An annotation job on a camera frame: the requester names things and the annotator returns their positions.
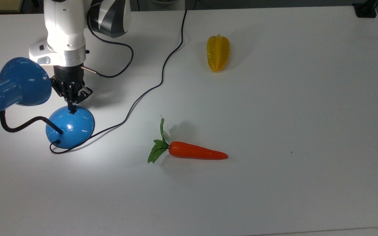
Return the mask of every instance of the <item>green leaf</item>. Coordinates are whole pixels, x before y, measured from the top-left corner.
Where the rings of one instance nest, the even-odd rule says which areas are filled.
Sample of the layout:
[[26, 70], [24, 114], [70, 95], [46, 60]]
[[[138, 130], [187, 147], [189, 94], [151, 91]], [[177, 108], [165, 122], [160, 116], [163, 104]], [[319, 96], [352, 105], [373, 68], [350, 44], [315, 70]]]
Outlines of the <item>green leaf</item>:
[[164, 139], [164, 130], [163, 130], [163, 125], [164, 125], [164, 118], [161, 117], [161, 123], [160, 123], [160, 133], [161, 133], [161, 138], [162, 140], [165, 142], [165, 139]]
[[151, 149], [151, 153], [148, 156], [148, 163], [154, 163], [161, 154], [168, 149], [167, 143], [163, 142], [163, 140], [156, 139], [154, 140], [155, 145], [153, 149]]

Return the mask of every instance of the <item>toy carrot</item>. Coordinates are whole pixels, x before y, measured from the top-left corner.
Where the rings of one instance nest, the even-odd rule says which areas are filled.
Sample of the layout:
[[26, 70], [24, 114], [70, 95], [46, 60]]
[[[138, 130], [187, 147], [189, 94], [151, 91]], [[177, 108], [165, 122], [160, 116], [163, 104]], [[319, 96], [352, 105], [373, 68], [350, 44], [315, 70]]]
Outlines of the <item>toy carrot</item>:
[[195, 158], [202, 160], [223, 160], [228, 158], [227, 154], [225, 154], [224, 152], [214, 151], [184, 142], [174, 141], [169, 145], [164, 139], [163, 124], [164, 118], [162, 117], [160, 123], [160, 133], [162, 140], [154, 140], [155, 145], [153, 149], [151, 149], [151, 153], [148, 157], [148, 163], [154, 163], [167, 149], [168, 153], [174, 157]]

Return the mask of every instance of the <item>table surface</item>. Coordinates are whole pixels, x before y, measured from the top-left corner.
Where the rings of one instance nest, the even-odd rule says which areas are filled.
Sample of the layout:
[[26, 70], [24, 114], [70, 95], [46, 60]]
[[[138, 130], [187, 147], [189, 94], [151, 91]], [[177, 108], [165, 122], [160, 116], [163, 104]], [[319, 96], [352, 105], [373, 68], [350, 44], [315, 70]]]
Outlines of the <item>table surface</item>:
[[[95, 131], [121, 122], [160, 82], [180, 42], [183, 12], [132, 12], [135, 50], [118, 78], [86, 73], [82, 105]], [[0, 69], [46, 37], [43, 15], [0, 15]], [[213, 73], [209, 36], [231, 56]], [[85, 65], [113, 74], [130, 57], [85, 31]], [[53, 75], [51, 67], [45, 67]], [[49, 117], [52, 93], [12, 106], [10, 126]], [[147, 164], [160, 116], [169, 141], [224, 151], [228, 160], [163, 154]], [[234, 236], [378, 227], [378, 18], [352, 7], [189, 11], [164, 84], [118, 129], [54, 155], [44, 124], [0, 127], [0, 235]]]

